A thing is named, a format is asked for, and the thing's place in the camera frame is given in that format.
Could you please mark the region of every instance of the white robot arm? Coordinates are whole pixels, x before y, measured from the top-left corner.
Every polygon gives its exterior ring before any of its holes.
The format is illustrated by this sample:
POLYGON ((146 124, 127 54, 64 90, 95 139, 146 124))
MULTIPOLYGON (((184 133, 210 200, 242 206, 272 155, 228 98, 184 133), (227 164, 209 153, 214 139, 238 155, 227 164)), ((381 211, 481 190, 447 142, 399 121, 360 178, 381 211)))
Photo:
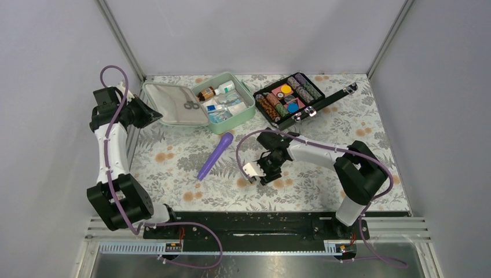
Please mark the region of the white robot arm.
POLYGON ((127 94, 127 102, 120 103, 123 98, 122 90, 124 88, 120 84, 117 87, 94 91, 97 106, 92 110, 92 121, 89 124, 99 145, 99 173, 97 185, 87 189, 87 198, 112 231, 127 228, 128 224, 116 207, 114 196, 109 190, 109 183, 116 193, 122 193, 123 196, 118 198, 119 203, 131 223, 149 219, 153 215, 154 208, 148 193, 130 174, 126 157, 126 138, 127 128, 130 125, 141 129, 162 117, 160 113, 152 110, 130 92, 127 94), (120 105, 123 107, 114 124, 109 127, 120 105), (104 147, 105 140, 107 140, 107 149, 104 147), (108 171, 106 165, 111 168, 110 181, 106 174, 108 171))
MULTIPOLYGON (((315 142, 298 133, 289 134, 302 140, 315 142)), ((310 162, 336 171, 346 192, 346 197, 336 211, 336 219, 346 227, 355 223, 363 208, 387 180, 387 174, 382 169, 363 158, 306 145, 279 134, 261 133, 257 140, 268 150, 265 152, 268 155, 264 156, 265 153, 263 153, 259 160, 244 165, 243 170, 250 177, 259 179, 262 185, 281 177, 281 165, 286 160, 310 162)), ((348 149, 375 158, 370 149, 361 141, 355 141, 348 146, 348 149)))

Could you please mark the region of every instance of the yellow poker chip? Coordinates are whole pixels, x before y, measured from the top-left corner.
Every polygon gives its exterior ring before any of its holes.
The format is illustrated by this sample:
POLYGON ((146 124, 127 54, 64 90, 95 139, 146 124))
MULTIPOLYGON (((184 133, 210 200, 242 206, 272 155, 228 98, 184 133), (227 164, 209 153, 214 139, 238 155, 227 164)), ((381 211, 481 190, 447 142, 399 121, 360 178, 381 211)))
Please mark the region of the yellow poker chip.
POLYGON ((292 90, 291 90, 291 87, 288 86, 288 85, 283 85, 281 87, 281 91, 284 93, 284 94, 291 94, 292 90))

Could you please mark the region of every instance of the stack of poker chips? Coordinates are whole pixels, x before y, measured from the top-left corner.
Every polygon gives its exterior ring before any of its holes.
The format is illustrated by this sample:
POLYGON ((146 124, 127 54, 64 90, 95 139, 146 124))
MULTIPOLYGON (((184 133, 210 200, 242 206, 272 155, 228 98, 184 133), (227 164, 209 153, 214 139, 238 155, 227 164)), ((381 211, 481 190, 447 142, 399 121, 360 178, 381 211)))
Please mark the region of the stack of poker chips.
POLYGON ((288 110, 283 106, 280 100, 271 93, 265 93, 264 96, 271 103, 271 105, 275 108, 275 110, 280 114, 281 117, 285 117, 289 114, 288 110))
POLYGON ((300 84, 302 84, 302 86, 307 90, 307 92, 309 92, 309 94, 313 96, 316 100, 322 97, 322 95, 316 90, 316 88, 314 88, 314 86, 312 86, 312 84, 310 84, 310 82, 307 81, 307 79, 305 79, 302 76, 302 74, 296 74, 295 79, 300 84))
POLYGON ((288 84, 295 90, 297 94, 299 94, 306 103, 310 103, 314 100, 314 98, 298 83, 295 78, 289 77, 287 79, 288 84))
POLYGON ((281 119, 278 112, 276 112, 276 110, 271 106, 271 104, 269 104, 269 102, 261 94, 256 95, 256 101, 259 102, 259 104, 262 106, 262 108, 264 109, 266 114, 271 118, 271 120, 273 120, 273 122, 276 123, 281 119))

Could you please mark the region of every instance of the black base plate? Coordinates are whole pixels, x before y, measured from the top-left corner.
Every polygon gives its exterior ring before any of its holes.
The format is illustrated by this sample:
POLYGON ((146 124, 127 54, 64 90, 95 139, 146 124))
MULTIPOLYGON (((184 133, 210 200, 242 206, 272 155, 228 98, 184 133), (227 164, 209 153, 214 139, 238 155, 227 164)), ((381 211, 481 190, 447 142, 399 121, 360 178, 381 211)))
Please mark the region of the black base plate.
MULTIPOLYGON (((326 239, 346 240, 329 229, 334 212, 320 213, 206 213, 176 212, 177 221, 198 222, 214 231, 220 238, 224 251, 324 251, 326 239)), ((361 238, 359 229, 353 231, 361 238)), ((204 229, 185 228, 184 251, 218 251, 215 239, 204 229)), ((144 239, 178 239, 179 227, 146 229, 144 239)), ((368 229, 364 232, 369 239, 368 229)))

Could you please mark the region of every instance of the blue poker chip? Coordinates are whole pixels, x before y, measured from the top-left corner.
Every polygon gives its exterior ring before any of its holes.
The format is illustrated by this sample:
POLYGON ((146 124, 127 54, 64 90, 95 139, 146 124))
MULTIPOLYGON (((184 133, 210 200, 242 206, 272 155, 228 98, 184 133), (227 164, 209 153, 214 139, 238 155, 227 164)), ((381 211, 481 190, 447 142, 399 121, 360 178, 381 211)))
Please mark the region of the blue poker chip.
POLYGON ((288 112, 293 113, 298 110, 298 104, 290 103, 287 108, 288 112))

